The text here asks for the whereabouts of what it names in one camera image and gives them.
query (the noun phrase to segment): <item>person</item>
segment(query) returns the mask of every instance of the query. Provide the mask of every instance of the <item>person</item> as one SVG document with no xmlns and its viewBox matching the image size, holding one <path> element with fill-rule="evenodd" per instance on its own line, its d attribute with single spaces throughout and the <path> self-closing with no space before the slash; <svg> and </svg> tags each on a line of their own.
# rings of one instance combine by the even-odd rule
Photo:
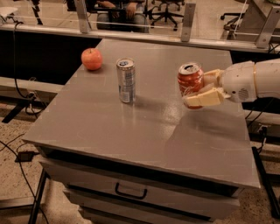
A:
<svg viewBox="0 0 280 224">
<path fill-rule="evenodd" d="M 117 10 L 111 12 L 100 11 L 97 16 L 97 29 L 149 32 L 143 2 L 144 0 L 97 1 L 104 8 L 125 9 L 125 13 Z"/>
</svg>

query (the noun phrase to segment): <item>gray tabletop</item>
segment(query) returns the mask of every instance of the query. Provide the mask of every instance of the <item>gray tabletop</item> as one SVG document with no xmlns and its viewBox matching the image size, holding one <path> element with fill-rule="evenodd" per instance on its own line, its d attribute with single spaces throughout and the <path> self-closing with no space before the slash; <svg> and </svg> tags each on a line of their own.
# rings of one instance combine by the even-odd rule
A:
<svg viewBox="0 0 280 224">
<path fill-rule="evenodd" d="M 102 68 L 77 72 L 24 140 L 239 187 L 260 187 L 241 104 L 191 110 L 177 73 L 188 61 L 205 71 L 231 65 L 229 52 L 104 39 Z M 136 102 L 118 98 L 116 61 L 136 62 Z"/>
</svg>

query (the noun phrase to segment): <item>soda can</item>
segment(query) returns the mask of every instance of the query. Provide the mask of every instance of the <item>soda can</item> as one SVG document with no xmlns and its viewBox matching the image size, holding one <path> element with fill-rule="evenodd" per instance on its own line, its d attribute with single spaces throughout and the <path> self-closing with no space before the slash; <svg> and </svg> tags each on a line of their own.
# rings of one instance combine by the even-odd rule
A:
<svg viewBox="0 0 280 224">
<path fill-rule="evenodd" d="M 122 102 L 135 101 L 136 69 L 131 58 L 119 59 L 116 62 L 117 78 L 119 85 L 119 97 Z"/>
<path fill-rule="evenodd" d="M 178 70 L 178 85 L 182 96 L 200 91 L 203 88 L 203 71 L 198 62 L 187 62 Z"/>
</svg>

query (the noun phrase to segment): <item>red soda can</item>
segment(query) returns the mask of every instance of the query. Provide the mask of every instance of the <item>red soda can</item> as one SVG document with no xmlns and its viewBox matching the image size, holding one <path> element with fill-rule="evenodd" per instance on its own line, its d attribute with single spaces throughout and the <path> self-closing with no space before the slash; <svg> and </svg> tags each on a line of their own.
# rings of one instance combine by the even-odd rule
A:
<svg viewBox="0 0 280 224">
<path fill-rule="evenodd" d="M 203 71 L 198 62 L 187 62 L 178 70 L 178 86 L 182 96 L 200 91 L 203 88 Z M 188 107 L 189 109 L 200 109 L 199 107 Z"/>
</svg>

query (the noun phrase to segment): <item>person's hand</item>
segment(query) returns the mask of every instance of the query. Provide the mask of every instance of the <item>person's hand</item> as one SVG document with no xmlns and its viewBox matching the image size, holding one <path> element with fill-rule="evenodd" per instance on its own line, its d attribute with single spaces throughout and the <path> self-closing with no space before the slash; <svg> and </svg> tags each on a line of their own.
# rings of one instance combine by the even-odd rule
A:
<svg viewBox="0 0 280 224">
<path fill-rule="evenodd" d="M 137 3 L 129 3 L 126 7 L 126 18 L 132 19 L 135 15 L 135 12 L 137 10 Z"/>
<path fill-rule="evenodd" d="M 114 9 L 116 7 L 113 3 L 109 2 L 109 1 L 98 1 L 97 3 L 100 4 L 104 8 Z M 119 18 L 120 17 L 119 12 L 118 11 L 112 11 L 112 17 L 113 18 Z"/>
</svg>

